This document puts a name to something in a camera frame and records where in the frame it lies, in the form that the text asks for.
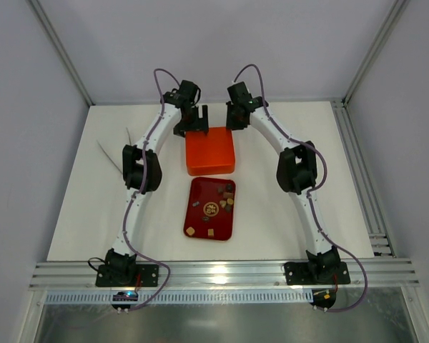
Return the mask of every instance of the orange box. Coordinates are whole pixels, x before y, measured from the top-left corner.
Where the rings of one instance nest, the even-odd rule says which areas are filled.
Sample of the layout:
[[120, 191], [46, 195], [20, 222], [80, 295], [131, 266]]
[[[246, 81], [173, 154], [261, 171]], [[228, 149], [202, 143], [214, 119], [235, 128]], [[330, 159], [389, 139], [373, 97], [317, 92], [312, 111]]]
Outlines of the orange box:
[[225, 127], [210, 127], [208, 134], [186, 132], [187, 173], [201, 175], [230, 174], [235, 170], [232, 132]]

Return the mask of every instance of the metal base plate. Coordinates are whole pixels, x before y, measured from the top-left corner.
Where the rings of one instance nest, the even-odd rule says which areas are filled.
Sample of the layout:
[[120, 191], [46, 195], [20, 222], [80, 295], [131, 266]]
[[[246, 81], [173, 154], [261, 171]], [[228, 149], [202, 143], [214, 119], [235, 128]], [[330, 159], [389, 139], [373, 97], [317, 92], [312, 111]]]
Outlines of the metal base plate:
[[[115, 281], [110, 280], [106, 277], [100, 277], [102, 274], [102, 266], [99, 266], [99, 273], [95, 280], [97, 287], [135, 287], [137, 285], [137, 278], [133, 278], [131, 282], [127, 284], [118, 284]], [[159, 266], [157, 264], [140, 264], [137, 267], [137, 276], [140, 275], [140, 286], [141, 287], [157, 287], [159, 279]]]
[[[350, 273], [348, 272], [348, 267], [346, 263], [341, 262], [340, 266], [335, 273], [337, 275], [338, 284], [350, 284]], [[293, 285], [308, 285], [308, 284], [317, 284], [315, 279], [308, 269], [308, 262], [288, 262], [285, 263], [285, 277], [286, 284], [288, 286]]]

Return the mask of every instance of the black bracket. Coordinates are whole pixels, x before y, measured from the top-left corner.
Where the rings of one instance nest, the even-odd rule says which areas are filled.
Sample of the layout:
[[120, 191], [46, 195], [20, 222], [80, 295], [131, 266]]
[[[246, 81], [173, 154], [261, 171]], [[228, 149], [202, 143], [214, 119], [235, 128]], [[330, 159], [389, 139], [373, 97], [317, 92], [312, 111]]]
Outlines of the black bracket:
[[199, 107], [190, 109], [190, 114], [183, 115], [181, 121], [173, 128], [175, 136], [185, 137], [188, 131], [208, 133], [208, 106], [202, 105], [202, 118], [199, 118]]
[[316, 185], [316, 154], [303, 145], [281, 151], [278, 160], [277, 181], [286, 193], [301, 194]]
[[157, 264], [136, 264], [137, 256], [121, 255], [110, 249], [105, 264], [98, 268], [97, 287], [157, 287], [159, 266]]
[[[136, 145], [126, 145], [122, 150], [122, 178], [127, 189], [139, 189], [143, 180], [143, 164], [139, 164], [143, 158], [143, 151]], [[147, 162], [147, 177], [142, 194], [153, 192], [159, 187], [162, 180], [162, 170], [160, 168], [157, 154], [152, 150], [145, 152]]]
[[286, 283], [289, 286], [351, 283], [347, 265], [340, 261], [336, 247], [317, 255], [307, 251], [307, 256], [308, 262], [285, 263]]
[[230, 130], [243, 130], [250, 125], [250, 114], [262, 107], [262, 97], [253, 98], [244, 82], [230, 86], [227, 91], [230, 101], [226, 103], [226, 127]]
[[200, 88], [191, 81], [183, 80], [178, 89], [164, 94], [166, 104], [174, 105], [181, 110], [181, 120], [173, 128], [173, 134], [185, 137], [187, 131], [203, 131], [208, 133], [208, 107], [202, 107], [202, 117], [199, 117]]

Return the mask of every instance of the small object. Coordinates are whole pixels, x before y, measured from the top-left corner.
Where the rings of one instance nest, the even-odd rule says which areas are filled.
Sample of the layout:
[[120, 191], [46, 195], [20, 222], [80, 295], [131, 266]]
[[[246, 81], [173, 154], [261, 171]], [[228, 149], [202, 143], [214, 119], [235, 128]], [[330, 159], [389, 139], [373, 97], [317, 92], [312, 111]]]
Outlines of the small object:
[[195, 234], [195, 230], [194, 230], [194, 228], [193, 228], [193, 227], [188, 227], [188, 228], [186, 229], [186, 233], [187, 233], [188, 235], [190, 235], [190, 236], [193, 236], [193, 235]]
[[215, 204], [214, 202], [207, 202], [204, 206], [203, 206], [203, 213], [205, 213], [205, 215], [207, 217], [214, 217], [216, 216], [218, 213], [220, 212], [220, 208], [217, 206], [217, 204]]
[[224, 192], [224, 199], [234, 199], [234, 194], [230, 192]]

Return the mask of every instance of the glass panel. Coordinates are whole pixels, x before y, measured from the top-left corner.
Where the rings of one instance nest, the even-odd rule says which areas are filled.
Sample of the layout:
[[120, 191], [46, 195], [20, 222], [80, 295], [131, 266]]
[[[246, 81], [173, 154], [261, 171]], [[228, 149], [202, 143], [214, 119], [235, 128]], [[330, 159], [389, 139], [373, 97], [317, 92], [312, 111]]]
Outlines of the glass panel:
[[[339, 289], [337, 307], [360, 289]], [[370, 289], [356, 309], [339, 314], [309, 304], [149, 306], [115, 314], [105, 305], [45, 305], [36, 342], [255, 343], [417, 342], [400, 288]]]

